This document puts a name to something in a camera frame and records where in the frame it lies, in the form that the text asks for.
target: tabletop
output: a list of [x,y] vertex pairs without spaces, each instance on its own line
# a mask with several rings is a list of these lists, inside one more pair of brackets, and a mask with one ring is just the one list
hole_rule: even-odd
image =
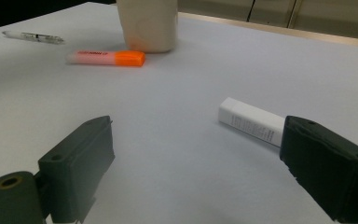
[[179,17],[176,48],[147,54],[142,67],[67,64],[79,49],[126,49],[116,6],[86,3],[0,27],[0,176],[36,173],[72,130],[109,115],[117,157],[85,223],[334,223],[279,148],[217,112],[231,97],[358,145],[358,46]]

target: orange highlighter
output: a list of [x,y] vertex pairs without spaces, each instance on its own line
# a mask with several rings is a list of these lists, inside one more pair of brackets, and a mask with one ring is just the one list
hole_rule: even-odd
[[68,63],[101,64],[117,66],[142,66],[145,54],[141,51],[93,51],[79,50],[66,56]]

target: beige container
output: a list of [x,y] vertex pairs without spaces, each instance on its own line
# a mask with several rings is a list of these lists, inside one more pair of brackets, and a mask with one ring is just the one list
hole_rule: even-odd
[[117,0],[118,15],[129,49],[161,53],[177,39],[177,0]]

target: marker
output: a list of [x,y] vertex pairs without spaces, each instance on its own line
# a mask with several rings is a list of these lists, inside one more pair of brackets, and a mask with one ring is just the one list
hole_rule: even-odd
[[101,64],[118,66],[142,66],[145,54],[141,51],[92,51],[79,50],[66,56],[68,63]]
[[285,118],[268,111],[228,97],[219,107],[219,121],[281,146]]
[[4,31],[2,32],[6,37],[21,39],[21,40],[30,40],[36,42],[44,42],[49,44],[63,44],[64,41],[59,36],[54,35],[38,35],[30,33],[22,33],[16,31]]

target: white table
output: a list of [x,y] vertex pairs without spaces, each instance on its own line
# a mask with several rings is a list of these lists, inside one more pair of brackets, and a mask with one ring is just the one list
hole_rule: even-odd
[[[5,38],[59,35],[65,45]],[[227,98],[312,119],[358,145],[358,47],[179,18],[177,48],[141,68],[69,65],[125,49],[116,6],[87,3],[0,27],[0,176],[109,115],[117,158],[85,223],[333,223],[279,149],[217,120]]]

